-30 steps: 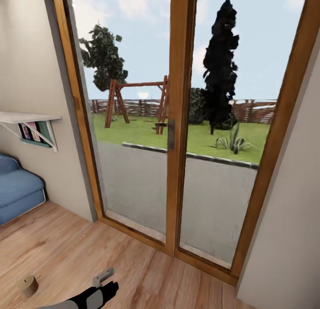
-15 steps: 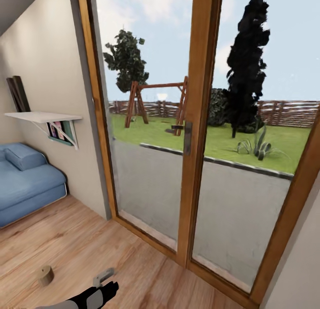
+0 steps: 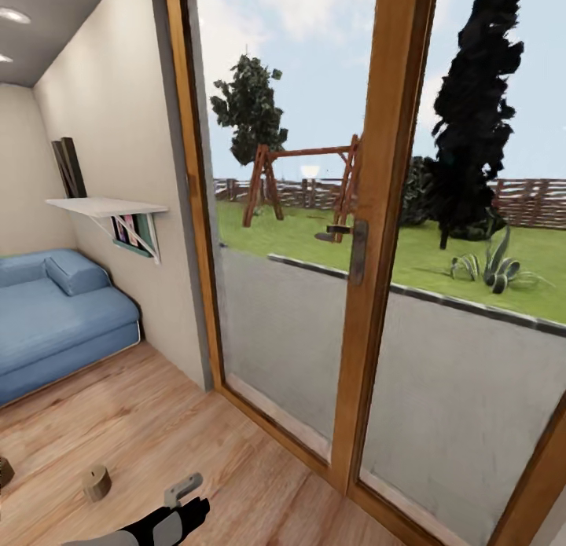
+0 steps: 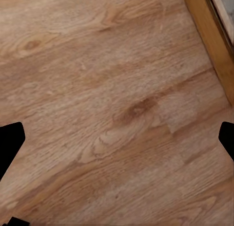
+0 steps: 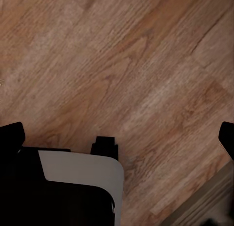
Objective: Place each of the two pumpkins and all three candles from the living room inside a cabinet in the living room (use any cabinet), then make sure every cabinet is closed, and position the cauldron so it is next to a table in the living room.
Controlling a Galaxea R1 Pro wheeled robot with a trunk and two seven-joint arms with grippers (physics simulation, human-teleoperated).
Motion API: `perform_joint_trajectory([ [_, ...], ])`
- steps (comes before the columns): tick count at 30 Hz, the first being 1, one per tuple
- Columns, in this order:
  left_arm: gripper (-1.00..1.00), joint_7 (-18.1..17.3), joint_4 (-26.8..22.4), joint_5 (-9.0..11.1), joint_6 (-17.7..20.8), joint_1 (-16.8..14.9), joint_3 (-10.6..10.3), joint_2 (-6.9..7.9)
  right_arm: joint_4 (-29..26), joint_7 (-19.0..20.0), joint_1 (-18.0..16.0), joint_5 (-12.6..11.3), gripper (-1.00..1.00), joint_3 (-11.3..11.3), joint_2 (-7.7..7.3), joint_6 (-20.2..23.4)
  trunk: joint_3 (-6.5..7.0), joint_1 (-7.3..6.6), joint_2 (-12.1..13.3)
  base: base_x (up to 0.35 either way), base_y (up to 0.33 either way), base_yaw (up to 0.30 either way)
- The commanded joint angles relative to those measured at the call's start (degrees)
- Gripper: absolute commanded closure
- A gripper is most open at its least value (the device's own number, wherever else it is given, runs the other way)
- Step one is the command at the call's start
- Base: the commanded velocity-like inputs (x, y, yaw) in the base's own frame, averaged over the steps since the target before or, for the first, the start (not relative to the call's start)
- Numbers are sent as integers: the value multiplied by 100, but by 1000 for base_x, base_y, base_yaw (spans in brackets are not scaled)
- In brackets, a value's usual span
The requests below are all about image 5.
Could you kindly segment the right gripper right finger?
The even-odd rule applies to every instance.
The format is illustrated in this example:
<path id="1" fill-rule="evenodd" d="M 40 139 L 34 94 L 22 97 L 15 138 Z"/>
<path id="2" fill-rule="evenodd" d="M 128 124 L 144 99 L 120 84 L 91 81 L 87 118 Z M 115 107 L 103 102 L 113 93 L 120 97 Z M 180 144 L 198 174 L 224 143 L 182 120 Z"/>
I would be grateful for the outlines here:
<path id="1" fill-rule="evenodd" d="M 226 121 L 223 122 L 218 138 L 234 160 L 234 124 Z"/>

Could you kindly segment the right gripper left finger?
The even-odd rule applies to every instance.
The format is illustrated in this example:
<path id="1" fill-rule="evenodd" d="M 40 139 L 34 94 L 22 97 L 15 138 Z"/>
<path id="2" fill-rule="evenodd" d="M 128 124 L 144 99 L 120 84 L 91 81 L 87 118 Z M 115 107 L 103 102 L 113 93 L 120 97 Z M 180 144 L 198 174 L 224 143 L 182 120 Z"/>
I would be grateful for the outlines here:
<path id="1" fill-rule="evenodd" d="M 0 127 L 0 180 L 25 141 L 21 122 Z"/>

